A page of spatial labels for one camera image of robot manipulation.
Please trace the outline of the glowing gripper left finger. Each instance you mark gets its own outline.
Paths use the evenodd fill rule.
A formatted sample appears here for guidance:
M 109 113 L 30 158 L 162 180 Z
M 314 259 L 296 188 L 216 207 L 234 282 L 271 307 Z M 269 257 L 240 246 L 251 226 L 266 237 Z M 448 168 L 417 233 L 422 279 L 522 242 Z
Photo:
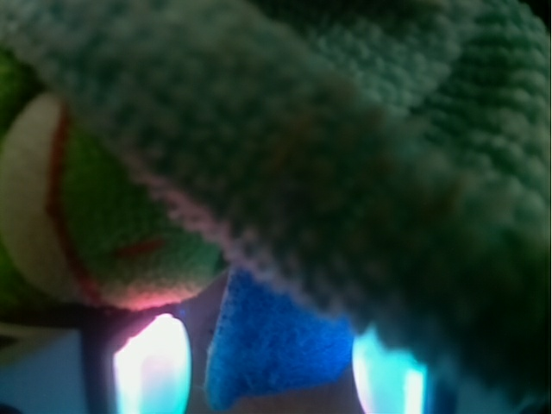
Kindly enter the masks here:
M 184 413 L 192 357 L 181 318 L 171 312 L 101 315 L 83 334 L 90 413 Z

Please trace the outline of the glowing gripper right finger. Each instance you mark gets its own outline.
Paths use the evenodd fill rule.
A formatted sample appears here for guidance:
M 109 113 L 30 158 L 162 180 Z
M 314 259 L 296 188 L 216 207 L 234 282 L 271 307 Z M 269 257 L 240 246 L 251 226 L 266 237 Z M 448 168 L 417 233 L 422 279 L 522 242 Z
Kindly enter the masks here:
M 405 350 L 385 348 L 375 329 L 354 339 L 352 367 L 365 413 L 424 413 L 427 367 Z

